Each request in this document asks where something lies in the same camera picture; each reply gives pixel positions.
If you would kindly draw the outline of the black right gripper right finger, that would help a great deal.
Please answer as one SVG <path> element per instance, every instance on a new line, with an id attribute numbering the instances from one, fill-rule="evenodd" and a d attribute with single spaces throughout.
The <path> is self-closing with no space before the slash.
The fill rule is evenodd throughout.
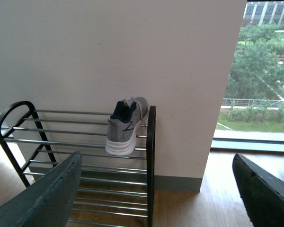
<path id="1" fill-rule="evenodd" d="M 236 184 L 255 227 L 284 227 L 284 182 L 242 154 L 232 162 Z"/>

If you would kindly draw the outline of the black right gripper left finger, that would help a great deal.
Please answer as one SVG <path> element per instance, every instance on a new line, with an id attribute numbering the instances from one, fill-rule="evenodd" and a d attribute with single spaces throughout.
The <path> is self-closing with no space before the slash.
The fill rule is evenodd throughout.
<path id="1" fill-rule="evenodd" d="M 0 206 L 0 227 L 65 226 L 79 188 L 81 163 L 81 153 L 74 152 Z"/>

